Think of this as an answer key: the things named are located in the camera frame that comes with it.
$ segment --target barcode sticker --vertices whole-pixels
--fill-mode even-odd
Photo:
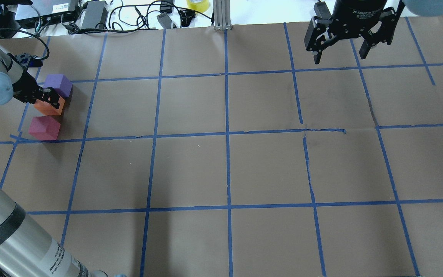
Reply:
[[[54,6],[52,6],[52,13],[68,11],[68,8],[69,8],[68,3],[54,5]]]

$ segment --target metal post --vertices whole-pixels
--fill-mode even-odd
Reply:
[[[232,30],[230,20],[230,0],[213,0],[215,30]]]

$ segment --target cube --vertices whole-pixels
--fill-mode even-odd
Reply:
[[[38,140],[57,140],[61,124],[51,116],[32,118],[28,133]]]
[[[54,108],[51,104],[37,100],[33,106],[43,115],[61,115],[65,106],[65,99],[59,97],[59,109]]]
[[[73,84],[64,74],[49,74],[44,82],[44,88],[54,88],[63,98],[68,98],[71,94]]]

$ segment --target yellow tape roll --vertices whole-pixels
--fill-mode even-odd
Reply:
[[[208,0],[186,0],[188,2],[188,8],[197,10],[198,12],[205,12],[209,7],[210,3]]]

